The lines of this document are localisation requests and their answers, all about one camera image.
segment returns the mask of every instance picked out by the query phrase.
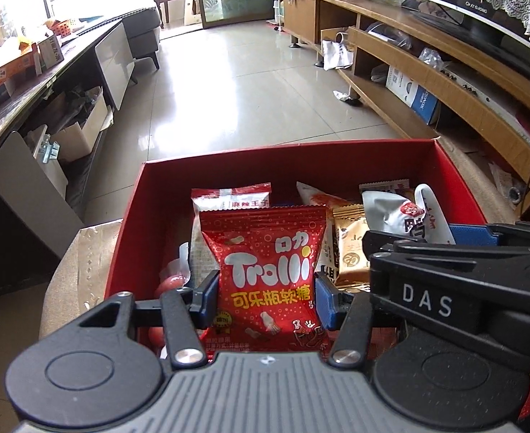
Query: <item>trolli candy bag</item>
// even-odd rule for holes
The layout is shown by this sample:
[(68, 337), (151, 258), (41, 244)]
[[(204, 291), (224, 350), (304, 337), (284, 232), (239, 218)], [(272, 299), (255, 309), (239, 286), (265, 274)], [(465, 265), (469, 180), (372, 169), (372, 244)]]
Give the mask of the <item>trolli candy bag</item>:
[(325, 207), (209, 211), (199, 216), (221, 268), (217, 316), (201, 337), (207, 354), (326, 354), (330, 341), (315, 311), (313, 282)]

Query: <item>white cabinet door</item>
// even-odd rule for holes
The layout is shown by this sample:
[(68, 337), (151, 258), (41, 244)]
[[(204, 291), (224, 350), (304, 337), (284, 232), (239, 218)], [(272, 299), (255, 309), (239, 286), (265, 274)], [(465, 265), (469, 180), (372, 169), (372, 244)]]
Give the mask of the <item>white cabinet door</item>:
[(134, 60), (123, 23), (115, 27), (96, 45), (95, 53), (101, 66), (106, 88), (118, 110), (121, 108), (129, 78), (134, 69)]

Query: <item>gold snack package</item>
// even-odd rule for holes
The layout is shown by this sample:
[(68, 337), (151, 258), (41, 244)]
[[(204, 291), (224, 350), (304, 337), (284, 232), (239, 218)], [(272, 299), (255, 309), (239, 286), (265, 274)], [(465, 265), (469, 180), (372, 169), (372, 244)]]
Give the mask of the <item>gold snack package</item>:
[(370, 262), (362, 249), (362, 239), (369, 230), (363, 205), (333, 209), (335, 234), (339, 242), (339, 284), (342, 280), (369, 281)]

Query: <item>cabinet leg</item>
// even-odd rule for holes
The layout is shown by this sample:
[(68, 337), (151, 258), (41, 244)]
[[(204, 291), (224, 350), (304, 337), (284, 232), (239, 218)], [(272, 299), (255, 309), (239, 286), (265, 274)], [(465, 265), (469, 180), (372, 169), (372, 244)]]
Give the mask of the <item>cabinet leg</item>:
[(323, 55), (320, 53), (317, 54), (317, 61), (315, 62), (317, 68), (323, 68)]
[(351, 99), (359, 99), (360, 98), (360, 96), (357, 93), (357, 91), (355, 91), (351, 86), (349, 86), (349, 97)]
[(292, 49), (298, 49), (299, 47), (301, 47), (299, 44), (299, 39), (295, 36), (291, 36), (291, 45), (289, 47), (291, 47)]

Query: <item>wooden cabinet drawer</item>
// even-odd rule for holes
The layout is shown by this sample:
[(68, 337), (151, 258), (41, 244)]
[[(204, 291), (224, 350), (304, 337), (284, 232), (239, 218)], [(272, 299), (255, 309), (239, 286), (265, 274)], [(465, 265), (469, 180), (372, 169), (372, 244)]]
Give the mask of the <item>wooden cabinet drawer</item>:
[(283, 0), (285, 11), (285, 30), (308, 43), (316, 40), (318, 21), (317, 0)]

